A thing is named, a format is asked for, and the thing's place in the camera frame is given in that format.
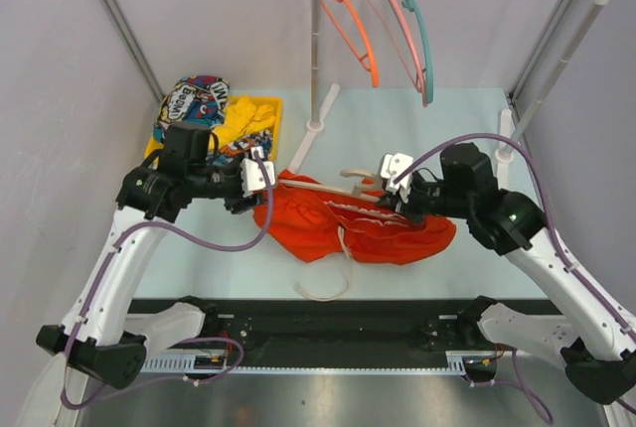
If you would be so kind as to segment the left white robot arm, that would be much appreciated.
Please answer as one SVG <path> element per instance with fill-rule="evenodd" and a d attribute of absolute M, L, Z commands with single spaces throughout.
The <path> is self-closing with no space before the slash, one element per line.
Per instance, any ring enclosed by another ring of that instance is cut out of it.
<path fill-rule="evenodd" d="M 221 331 L 217 306 L 186 296 L 151 316 L 137 331 L 125 319 L 154 250 L 167 233 L 220 252 L 241 252 L 257 245 L 259 233 L 241 245 L 225 246 L 176 226 L 194 200 L 219 200 L 232 214 L 260 205 L 273 214 L 275 167 L 260 146 L 229 165 L 218 166 L 217 136 L 191 122 L 171 125 L 162 147 L 154 149 L 123 179 L 104 248 L 78 300 L 56 325 L 42 327 L 36 343 L 66 365 L 93 379 L 123 389 L 155 354 L 192 341 L 205 348 Z"/>

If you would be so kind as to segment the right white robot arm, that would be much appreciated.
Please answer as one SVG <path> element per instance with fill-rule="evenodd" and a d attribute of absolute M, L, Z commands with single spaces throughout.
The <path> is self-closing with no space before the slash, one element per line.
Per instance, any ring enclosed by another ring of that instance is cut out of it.
<path fill-rule="evenodd" d="M 442 176 L 418 173 L 423 157 L 383 157 L 381 203 L 411 221 L 428 215 L 465 220 L 471 236 L 523 271 L 564 317 L 549 322 L 479 297 L 458 324 L 470 349 L 488 342 L 519 349 L 564 371 L 588 399 L 620 403 L 635 386 L 635 317 L 566 250 L 545 200 L 500 187 L 490 157 L 471 135 L 435 150 Z"/>

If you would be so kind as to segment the beige hanger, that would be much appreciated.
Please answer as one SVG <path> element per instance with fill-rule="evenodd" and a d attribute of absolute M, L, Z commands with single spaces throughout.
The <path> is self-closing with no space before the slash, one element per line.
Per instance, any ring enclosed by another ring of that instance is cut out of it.
<path fill-rule="evenodd" d="M 379 219 L 399 219 L 399 215 L 378 206 L 384 193 L 384 180 L 376 173 L 361 169 L 345 169 L 340 172 L 341 178 L 354 179 L 351 188 L 329 186 L 320 182 L 305 181 L 299 174 L 278 176 L 278 183 L 287 188 L 308 191 L 326 200 L 331 208 L 342 209 L 351 213 L 369 215 Z"/>

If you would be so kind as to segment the orange shorts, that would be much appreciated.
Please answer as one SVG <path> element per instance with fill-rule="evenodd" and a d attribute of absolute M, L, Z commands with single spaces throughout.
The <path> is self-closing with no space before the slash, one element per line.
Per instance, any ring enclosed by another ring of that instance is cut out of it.
<path fill-rule="evenodd" d="M 415 223 L 369 201 L 288 186 L 288 181 L 319 184 L 305 175 L 280 173 L 268 233 L 306 263 L 344 253 L 360 263 L 407 265 L 444 251 L 456 236 L 455 223 L 443 216 Z"/>

